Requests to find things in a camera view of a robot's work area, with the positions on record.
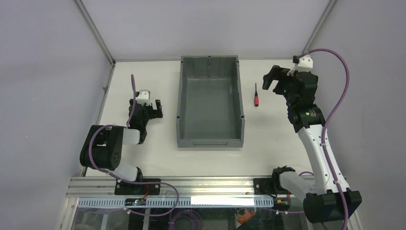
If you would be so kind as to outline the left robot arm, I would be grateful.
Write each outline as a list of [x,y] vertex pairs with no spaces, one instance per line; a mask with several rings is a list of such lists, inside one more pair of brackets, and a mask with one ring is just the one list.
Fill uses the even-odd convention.
[[147,137],[147,124],[162,118],[162,105],[129,101],[129,126],[92,125],[79,155],[80,164],[106,173],[118,181],[143,182],[142,171],[122,159],[123,145],[141,145]]

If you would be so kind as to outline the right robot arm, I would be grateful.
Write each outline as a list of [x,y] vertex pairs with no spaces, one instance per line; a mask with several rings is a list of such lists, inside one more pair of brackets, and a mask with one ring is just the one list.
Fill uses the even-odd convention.
[[288,119],[308,155],[314,184],[302,178],[293,168],[283,166],[272,172],[270,188],[288,191],[303,203],[307,220],[326,223],[348,220],[362,202],[359,191],[351,190],[342,175],[329,146],[326,121],[314,103],[318,76],[311,72],[289,73],[289,69],[274,65],[263,76],[264,90],[277,81],[273,92],[286,100]]

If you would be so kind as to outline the red handled screwdriver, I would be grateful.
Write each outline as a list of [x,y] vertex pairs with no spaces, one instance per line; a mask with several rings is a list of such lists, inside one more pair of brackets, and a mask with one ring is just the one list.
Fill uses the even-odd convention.
[[259,97],[258,97],[258,91],[257,91],[257,84],[255,83],[255,93],[254,93],[254,106],[258,107],[259,106]]

